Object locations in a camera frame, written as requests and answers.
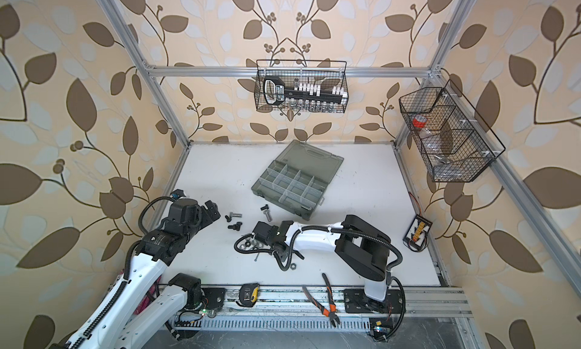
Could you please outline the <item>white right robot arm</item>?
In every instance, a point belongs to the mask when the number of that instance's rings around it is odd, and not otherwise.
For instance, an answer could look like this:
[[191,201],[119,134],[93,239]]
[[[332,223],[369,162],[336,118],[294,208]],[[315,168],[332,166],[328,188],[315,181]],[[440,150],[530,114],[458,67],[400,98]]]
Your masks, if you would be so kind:
[[260,221],[250,234],[235,243],[235,250],[270,255],[284,272],[293,267],[293,258],[303,258],[304,251],[335,253],[364,279],[363,297],[345,299],[351,305],[350,312],[386,313],[403,308],[405,292],[392,275],[392,270],[403,262],[401,251],[388,235],[356,215],[348,214],[341,222],[322,226],[292,220],[275,226]]

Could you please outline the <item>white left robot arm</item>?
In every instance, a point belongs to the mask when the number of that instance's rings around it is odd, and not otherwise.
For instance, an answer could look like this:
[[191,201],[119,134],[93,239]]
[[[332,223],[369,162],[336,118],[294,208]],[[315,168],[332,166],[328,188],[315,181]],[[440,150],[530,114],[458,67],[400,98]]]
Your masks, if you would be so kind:
[[213,304],[201,280],[179,273],[143,311],[136,309],[192,238],[221,217],[212,201],[199,204],[185,197],[167,197],[168,215],[145,230],[126,255],[118,277],[95,312],[59,346],[61,348],[141,348],[180,311],[204,314]]

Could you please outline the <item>grey plastic organizer box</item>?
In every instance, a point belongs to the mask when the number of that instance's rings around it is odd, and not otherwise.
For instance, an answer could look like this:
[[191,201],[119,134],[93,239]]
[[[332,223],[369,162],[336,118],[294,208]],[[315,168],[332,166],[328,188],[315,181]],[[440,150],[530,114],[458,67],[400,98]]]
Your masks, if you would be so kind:
[[292,141],[252,185],[254,195],[309,220],[344,158]]

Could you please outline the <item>yellow black tape measure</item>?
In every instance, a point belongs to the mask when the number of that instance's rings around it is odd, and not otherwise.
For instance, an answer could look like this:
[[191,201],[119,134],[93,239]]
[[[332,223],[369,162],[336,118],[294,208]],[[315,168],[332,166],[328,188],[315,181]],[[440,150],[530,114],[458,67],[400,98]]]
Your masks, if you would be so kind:
[[241,286],[237,305],[243,308],[252,308],[258,300],[260,284],[258,282],[247,283]]

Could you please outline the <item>yellow black multimeter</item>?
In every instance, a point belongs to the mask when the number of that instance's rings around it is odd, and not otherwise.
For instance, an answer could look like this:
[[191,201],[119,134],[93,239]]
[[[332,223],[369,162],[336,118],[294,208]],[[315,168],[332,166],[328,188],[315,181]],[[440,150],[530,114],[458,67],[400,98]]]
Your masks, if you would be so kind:
[[423,252],[428,247],[428,236],[433,223],[416,215],[402,241],[412,252]]

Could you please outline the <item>red capped bottle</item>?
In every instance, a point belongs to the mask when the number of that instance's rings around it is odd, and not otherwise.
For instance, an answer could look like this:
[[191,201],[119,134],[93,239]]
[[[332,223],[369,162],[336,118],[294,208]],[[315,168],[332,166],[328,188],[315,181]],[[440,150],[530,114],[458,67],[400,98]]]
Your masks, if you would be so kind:
[[427,123],[428,119],[425,116],[421,114],[416,114],[412,119],[413,130],[416,132],[420,132],[426,127]]

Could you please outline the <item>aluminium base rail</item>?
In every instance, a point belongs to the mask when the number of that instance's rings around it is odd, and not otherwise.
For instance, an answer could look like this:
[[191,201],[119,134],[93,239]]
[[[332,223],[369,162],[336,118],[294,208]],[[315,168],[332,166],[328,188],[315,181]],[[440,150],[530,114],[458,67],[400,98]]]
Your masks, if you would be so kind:
[[386,313],[356,310],[346,298],[363,297],[361,286],[333,286],[328,297],[325,285],[261,285],[252,308],[237,305],[240,287],[214,285],[203,288],[213,304],[204,314],[186,311],[170,323],[178,330],[233,332],[367,332],[372,322],[395,324],[407,320],[436,319],[456,323],[473,317],[464,291],[446,287],[403,287],[403,308]]

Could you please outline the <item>socket set on rail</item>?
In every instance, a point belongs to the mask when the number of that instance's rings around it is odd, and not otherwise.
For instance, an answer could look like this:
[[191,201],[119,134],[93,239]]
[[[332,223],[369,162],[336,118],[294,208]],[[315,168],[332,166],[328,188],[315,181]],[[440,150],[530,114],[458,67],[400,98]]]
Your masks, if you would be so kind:
[[342,89],[333,86],[331,92],[324,90],[321,84],[291,81],[290,85],[279,77],[266,77],[262,82],[262,95],[268,105],[338,106],[348,103],[349,95]]

